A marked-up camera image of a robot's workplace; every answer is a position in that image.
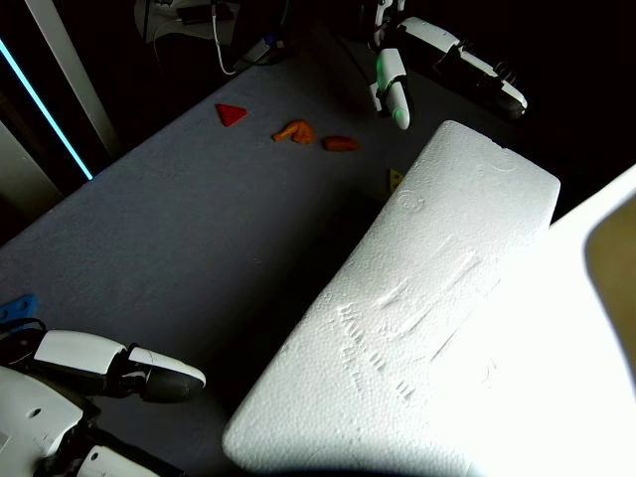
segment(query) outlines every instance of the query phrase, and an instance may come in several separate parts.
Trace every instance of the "gray table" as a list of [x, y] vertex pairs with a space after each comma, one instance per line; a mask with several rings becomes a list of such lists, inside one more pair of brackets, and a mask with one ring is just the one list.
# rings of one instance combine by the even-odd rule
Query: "gray table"
[[[373, 56], [357, 54], [372, 72]], [[221, 436], [233, 408], [387, 198], [387, 168], [407, 170], [448, 118], [512, 140], [503, 122], [427, 79], [411, 75], [409, 86], [417, 109], [402, 132], [372, 111], [333, 39], [314, 32], [293, 60], [233, 79], [4, 246], [0, 303], [36, 293], [50, 328], [200, 367], [202, 396], [98, 398], [100, 424], [192, 476], [232, 471]], [[248, 116], [224, 128], [217, 102]], [[296, 118], [363, 150], [271, 141]]]

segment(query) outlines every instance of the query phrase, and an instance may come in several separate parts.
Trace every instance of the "yellow triangle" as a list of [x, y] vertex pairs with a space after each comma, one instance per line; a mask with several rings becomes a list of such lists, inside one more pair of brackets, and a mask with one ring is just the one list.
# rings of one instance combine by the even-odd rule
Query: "yellow triangle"
[[399, 183], [404, 178], [404, 174], [402, 172], [398, 172], [395, 169], [389, 170], [389, 190], [391, 193], [395, 192], [399, 186]]

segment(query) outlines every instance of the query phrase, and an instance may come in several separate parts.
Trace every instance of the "red toy piece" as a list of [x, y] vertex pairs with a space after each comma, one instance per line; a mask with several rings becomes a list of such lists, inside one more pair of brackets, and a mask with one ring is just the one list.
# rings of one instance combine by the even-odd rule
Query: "red toy piece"
[[229, 106], [227, 104], [217, 104], [217, 112], [221, 123], [225, 127], [232, 126], [239, 119], [247, 115], [247, 109], [244, 107]]

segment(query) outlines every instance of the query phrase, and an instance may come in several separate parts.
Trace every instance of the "blue toy piece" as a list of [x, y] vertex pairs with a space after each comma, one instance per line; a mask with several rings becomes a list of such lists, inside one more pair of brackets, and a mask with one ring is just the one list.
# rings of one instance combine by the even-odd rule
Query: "blue toy piece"
[[24, 295], [17, 300], [0, 306], [0, 323], [20, 318], [33, 318], [38, 307], [36, 295]]

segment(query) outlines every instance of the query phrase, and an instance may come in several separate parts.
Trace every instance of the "styrofoam box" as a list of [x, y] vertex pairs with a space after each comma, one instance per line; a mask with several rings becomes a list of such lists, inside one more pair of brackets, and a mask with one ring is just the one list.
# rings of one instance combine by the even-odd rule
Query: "styrofoam box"
[[547, 232], [558, 188], [444, 122], [232, 418], [227, 456], [256, 472], [465, 474], [491, 364], [444, 345]]

